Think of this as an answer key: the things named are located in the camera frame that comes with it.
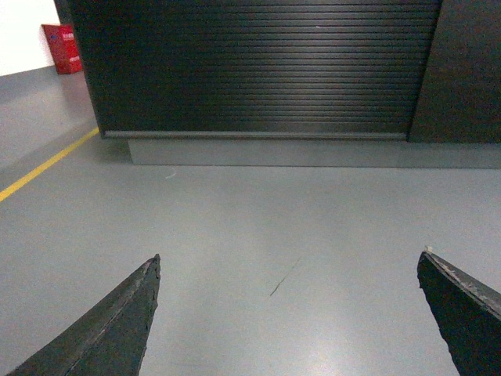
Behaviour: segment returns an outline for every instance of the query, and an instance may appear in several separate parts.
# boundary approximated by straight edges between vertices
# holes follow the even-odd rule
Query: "yellow floor stripe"
[[[99,130],[97,128],[94,128],[91,130],[89,133],[87,133],[85,136],[83,136],[81,139],[78,141],[75,141],[71,145],[69,145],[66,149],[61,150],[58,154],[56,154],[54,157],[51,157],[44,163],[40,164],[36,169],[32,170],[25,176],[23,176],[21,179],[17,180],[14,184],[8,186],[5,188],[2,192],[0,192],[0,202],[4,201],[8,196],[11,194],[15,193],[18,189],[22,188],[26,184],[28,184],[31,180],[39,176],[43,171],[46,169],[50,168],[60,160],[62,160],[64,157],[66,157],[69,153],[71,153],[73,150],[77,149],[80,145],[82,145],[85,141],[88,139],[92,138],[93,136],[97,135],[99,133]]]

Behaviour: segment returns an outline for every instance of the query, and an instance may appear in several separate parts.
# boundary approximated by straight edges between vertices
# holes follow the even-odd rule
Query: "white wall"
[[[53,0],[0,0],[0,76],[53,65],[41,24],[57,24]]]

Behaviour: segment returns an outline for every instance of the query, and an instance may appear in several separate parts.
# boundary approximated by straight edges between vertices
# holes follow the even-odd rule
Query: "epoxy floor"
[[[159,253],[142,376],[457,376],[416,264],[430,245],[501,291],[500,187],[500,170],[138,166],[95,137],[0,203],[0,374]]]

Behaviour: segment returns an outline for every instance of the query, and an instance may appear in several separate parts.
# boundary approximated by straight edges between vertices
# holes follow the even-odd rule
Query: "roller shutter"
[[[404,136],[440,9],[438,0],[70,3],[108,136]]]

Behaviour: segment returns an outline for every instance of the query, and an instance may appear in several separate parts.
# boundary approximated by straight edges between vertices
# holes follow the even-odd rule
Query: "red fire extinguisher box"
[[[71,25],[42,25],[57,73],[81,71],[80,55]]]

